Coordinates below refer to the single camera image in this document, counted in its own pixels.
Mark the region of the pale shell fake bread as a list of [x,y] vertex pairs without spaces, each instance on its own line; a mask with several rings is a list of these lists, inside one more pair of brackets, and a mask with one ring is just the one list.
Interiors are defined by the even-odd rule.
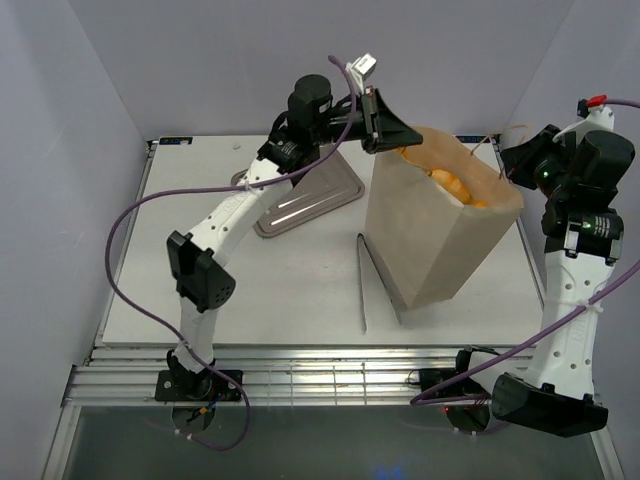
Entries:
[[432,169],[429,173],[430,178],[435,181],[441,188],[456,198],[462,204],[471,204],[472,195],[470,194],[464,183],[454,174],[443,169]]

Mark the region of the cream paper bag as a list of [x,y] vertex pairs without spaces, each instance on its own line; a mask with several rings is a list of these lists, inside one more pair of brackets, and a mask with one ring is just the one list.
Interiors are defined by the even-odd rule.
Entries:
[[[515,223],[520,191],[453,134],[417,130],[423,143],[375,157],[365,238],[387,288],[404,310],[452,299]],[[462,204],[433,181],[432,169],[456,175],[473,201]]]

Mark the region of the silver metal tongs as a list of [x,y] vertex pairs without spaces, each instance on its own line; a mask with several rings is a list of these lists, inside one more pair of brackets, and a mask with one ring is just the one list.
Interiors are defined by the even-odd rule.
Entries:
[[402,329],[392,292],[387,288],[363,233],[356,236],[360,312],[365,335]]

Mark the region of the long fake baguette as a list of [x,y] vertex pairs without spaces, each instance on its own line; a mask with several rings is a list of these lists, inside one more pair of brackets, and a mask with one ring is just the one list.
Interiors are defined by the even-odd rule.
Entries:
[[408,151],[407,147],[399,147],[399,148],[396,148],[395,151],[401,157],[403,157],[405,160],[407,160],[407,161],[411,161],[412,160],[412,156],[411,156],[410,152]]

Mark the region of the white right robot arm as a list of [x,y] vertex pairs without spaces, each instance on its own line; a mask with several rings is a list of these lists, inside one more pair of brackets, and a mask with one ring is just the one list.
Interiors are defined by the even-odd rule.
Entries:
[[621,256],[624,222],[610,204],[631,166],[635,148],[625,137],[595,127],[563,133],[549,125],[501,154],[514,184],[546,198],[546,291],[541,331],[525,370],[496,364],[488,351],[461,353],[451,375],[454,390],[491,396],[499,420],[560,437],[604,428],[609,411],[594,398],[592,360],[603,291]]

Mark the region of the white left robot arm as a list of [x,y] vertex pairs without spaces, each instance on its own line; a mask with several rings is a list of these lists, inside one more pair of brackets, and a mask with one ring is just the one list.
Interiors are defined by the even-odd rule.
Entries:
[[319,159],[320,149],[339,140],[357,140],[369,154],[419,145],[423,137],[400,120],[374,87],[354,98],[334,101],[329,80],[300,78],[287,109],[274,122],[239,191],[187,233],[167,239],[170,270],[180,297],[180,344],[167,355],[174,385],[188,398],[201,399],[212,387],[213,336],[217,314],[236,282],[225,266],[260,217],[296,185],[292,173]]

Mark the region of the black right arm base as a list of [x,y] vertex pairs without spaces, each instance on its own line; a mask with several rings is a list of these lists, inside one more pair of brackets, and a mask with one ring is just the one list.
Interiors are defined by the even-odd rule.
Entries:
[[[418,388],[425,391],[431,387],[437,386],[450,378],[456,376],[458,372],[454,368],[422,368],[414,369],[409,372],[405,380],[405,384],[412,388]],[[475,393],[474,388],[468,380],[463,380],[454,385],[447,386],[434,394],[436,398],[450,398],[468,396]]]

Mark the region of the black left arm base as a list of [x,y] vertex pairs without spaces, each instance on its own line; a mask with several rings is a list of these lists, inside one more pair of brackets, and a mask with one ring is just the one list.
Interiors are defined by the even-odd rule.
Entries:
[[194,386],[180,385],[169,370],[162,370],[157,378],[154,400],[158,402],[209,402],[212,400],[239,402],[239,390],[228,380],[205,372],[196,378]]

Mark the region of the silver metal tray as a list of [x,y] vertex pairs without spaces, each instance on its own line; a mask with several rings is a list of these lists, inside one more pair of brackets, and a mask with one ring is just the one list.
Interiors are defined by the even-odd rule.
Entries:
[[262,238],[274,238],[361,198],[365,185],[336,151],[307,173],[254,224]]

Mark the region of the aluminium frame rail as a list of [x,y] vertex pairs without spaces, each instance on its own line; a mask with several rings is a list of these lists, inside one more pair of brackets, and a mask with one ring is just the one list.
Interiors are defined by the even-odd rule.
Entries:
[[[267,348],[215,352],[243,373],[255,407],[406,405],[421,368],[449,368],[457,347]],[[152,406],[167,347],[97,347],[73,368],[63,397],[77,406]]]

